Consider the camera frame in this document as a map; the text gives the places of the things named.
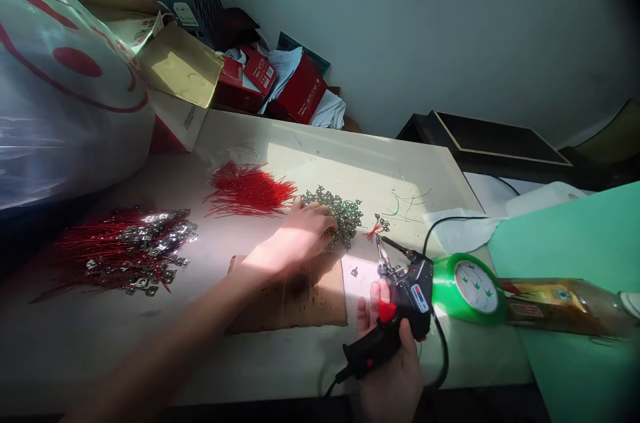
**white wall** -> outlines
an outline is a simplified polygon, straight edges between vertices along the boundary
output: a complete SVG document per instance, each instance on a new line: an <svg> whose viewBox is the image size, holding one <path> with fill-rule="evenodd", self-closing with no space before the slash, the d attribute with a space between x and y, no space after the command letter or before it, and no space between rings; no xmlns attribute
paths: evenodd
<svg viewBox="0 0 640 423"><path fill-rule="evenodd" d="M222 0L271 44L280 30L332 63L352 115L395 137L439 109L534 127L561 143L640 89L619 0Z"/></svg>

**clear plastic bottle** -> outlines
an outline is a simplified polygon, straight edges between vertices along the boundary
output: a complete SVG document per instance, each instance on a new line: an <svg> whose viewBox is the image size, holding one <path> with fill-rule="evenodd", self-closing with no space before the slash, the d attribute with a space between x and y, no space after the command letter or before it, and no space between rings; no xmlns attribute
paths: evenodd
<svg viewBox="0 0 640 423"><path fill-rule="evenodd" d="M614 294L571 278L500 278L500 282L509 324L626 338L640 322L640 293Z"/></svg>

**black soldering gun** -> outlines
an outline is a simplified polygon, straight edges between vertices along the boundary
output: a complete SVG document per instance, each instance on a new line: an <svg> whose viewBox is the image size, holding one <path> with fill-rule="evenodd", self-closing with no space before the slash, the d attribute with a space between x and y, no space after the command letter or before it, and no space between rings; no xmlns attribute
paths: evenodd
<svg viewBox="0 0 640 423"><path fill-rule="evenodd" d="M403 248L383 236L381 238L409 260L405 271L400 267L385 268L389 284L389 303L380 301L377 325L369 333L350 345L343 345L347 366L335 377L334 385L349 376L361 379L388 361L400 348L400 321L407 318L411 333L417 341L426 339L431 325L431 292L433 262L420 253Z"/></svg>

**brown cardboard mat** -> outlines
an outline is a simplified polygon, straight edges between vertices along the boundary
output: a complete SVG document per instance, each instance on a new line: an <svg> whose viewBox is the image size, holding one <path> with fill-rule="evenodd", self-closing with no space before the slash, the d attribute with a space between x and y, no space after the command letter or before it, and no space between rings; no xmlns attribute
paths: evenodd
<svg viewBox="0 0 640 423"><path fill-rule="evenodd" d="M233 256L229 272L245 256ZM306 263L302 276L263 288L227 330L227 334L278 330L294 326L347 325L342 261L320 255Z"/></svg>

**power cord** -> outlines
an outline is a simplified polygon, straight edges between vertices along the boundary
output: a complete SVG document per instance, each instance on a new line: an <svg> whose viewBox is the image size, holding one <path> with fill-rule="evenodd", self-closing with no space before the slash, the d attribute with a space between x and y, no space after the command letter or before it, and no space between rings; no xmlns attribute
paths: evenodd
<svg viewBox="0 0 640 423"><path fill-rule="evenodd" d="M329 387L329 389L325 393L324 398L330 397L331 392L333 391L335 386L337 384L342 383L344 380L346 380L350 376L351 376L351 369L350 369L349 365L346 365L342 370L338 371L338 373L335 375L335 377L333 379L333 383L331 383L331 386Z"/></svg>
<svg viewBox="0 0 640 423"><path fill-rule="evenodd" d="M427 232L427 237L425 238L425 244L422 245L422 254L425 256L427 255L427 242L429 241L429 236L431 236L431 232L433 231L433 228L438 226L440 223L444 223L445 221L452 221L452 220L459 220L459 221L486 220L487 218L488 216L447 216L446 218L437 220L433 225L431 225L431 227L429 228L429 231Z"/></svg>
<svg viewBox="0 0 640 423"><path fill-rule="evenodd" d="M499 180L500 180L500 181L502 181L505 185L509 186L509 187L513 190L513 192L514 192L514 193L516 193L518 196L520 196L520 191L518 191L517 189L515 189L515 188L514 188L510 183L508 183L508 182L507 182L507 180L506 180L506 179L502 179L501 177L499 177L499 176L494 176L494 175L489 175L489 176L494 177L495 179L499 179Z"/></svg>
<svg viewBox="0 0 640 423"><path fill-rule="evenodd" d="M448 216L446 218L442 218L441 220L437 220L433 225L431 225L429 231L427 232L427 236L425 236L425 243L422 246L422 254L425 256L427 255L427 243L429 242L429 236L431 236L433 228L438 226L440 223L443 223L445 221L486 220L487 218L487 216ZM427 385L427 387L432 390L437 390L442 386L442 384L447 379L447 375L449 374L449 345L447 344L445 333L442 330L442 326L440 325L440 321L438 320L438 315L435 313L435 310L431 312L431 315L433 316L435 329L438 330L440 344L442 345L442 367L440 368L438 377L433 383Z"/></svg>

